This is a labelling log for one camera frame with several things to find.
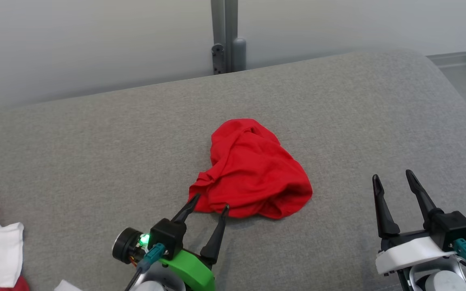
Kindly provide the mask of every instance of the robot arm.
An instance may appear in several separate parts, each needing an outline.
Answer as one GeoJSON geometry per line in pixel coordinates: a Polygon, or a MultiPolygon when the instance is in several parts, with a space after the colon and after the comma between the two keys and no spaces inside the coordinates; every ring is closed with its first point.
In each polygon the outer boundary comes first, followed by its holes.
{"type": "Polygon", "coordinates": [[[449,282],[466,291],[466,217],[459,211],[445,213],[436,207],[411,170],[407,182],[416,195],[424,229],[401,234],[384,199],[378,175],[373,176],[373,193],[381,250],[375,260],[379,274],[397,273],[404,291],[438,291],[449,282]],[[420,272],[431,274],[418,278],[420,272]]]}
{"type": "Polygon", "coordinates": [[[137,265],[137,272],[126,291],[215,290],[211,268],[217,263],[229,205],[224,207],[211,238],[198,255],[183,248],[183,236],[186,218],[199,198],[199,194],[193,197],[171,220],[161,219],[148,234],[128,227],[118,235],[112,249],[113,257],[125,264],[137,265]],[[162,253],[155,263],[145,264],[159,247],[162,253]]]}

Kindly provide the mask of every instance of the crumpled fabric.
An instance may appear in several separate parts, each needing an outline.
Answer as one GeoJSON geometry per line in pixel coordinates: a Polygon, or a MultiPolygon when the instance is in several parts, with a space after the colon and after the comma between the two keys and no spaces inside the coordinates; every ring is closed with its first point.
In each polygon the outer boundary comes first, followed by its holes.
{"type": "Polygon", "coordinates": [[[229,216],[281,219],[298,212],[312,197],[305,170],[268,129],[250,118],[229,120],[211,136],[212,167],[198,175],[189,199],[195,210],[229,216]]]}

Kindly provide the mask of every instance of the green led light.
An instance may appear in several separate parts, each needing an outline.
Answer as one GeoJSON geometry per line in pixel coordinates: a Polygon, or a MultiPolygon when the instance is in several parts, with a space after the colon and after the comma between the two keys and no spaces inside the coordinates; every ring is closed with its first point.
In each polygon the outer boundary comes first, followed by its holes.
{"type": "Polygon", "coordinates": [[[142,234],[139,236],[139,245],[142,247],[148,244],[148,239],[150,238],[149,234],[142,234]]]}

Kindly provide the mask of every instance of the green bracket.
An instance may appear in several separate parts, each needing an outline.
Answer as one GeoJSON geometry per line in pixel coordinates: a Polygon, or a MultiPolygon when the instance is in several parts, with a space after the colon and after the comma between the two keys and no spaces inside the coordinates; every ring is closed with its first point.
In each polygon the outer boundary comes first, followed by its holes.
{"type": "Polygon", "coordinates": [[[172,260],[160,259],[193,291],[215,291],[215,277],[194,254],[181,250],[172,260]]]}

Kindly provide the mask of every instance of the gray felt surface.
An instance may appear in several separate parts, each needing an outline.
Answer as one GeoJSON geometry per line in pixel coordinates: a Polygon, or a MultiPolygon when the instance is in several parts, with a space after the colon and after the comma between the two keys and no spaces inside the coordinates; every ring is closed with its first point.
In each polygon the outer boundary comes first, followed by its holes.
{"type": "MultiPolygon", "coordinates": [[[[0,223],[25,226],[33,291],[62,279],[122,290],[133,269],[111,257],[125,227],[172,217],[210,135],[255,118],[305,168],[311,201],[291,217],[228,221],[213,272],[218,290],[398,290],[377,275],[371,177],[395,221],[422,227],[405,170],[439,207],[466,215],[466,103],[411,51],[360,52],[247,72],[41,103],[0,114],[0,223]]],[[[216,215],[188,219],[199,251],[216,215]]]]}

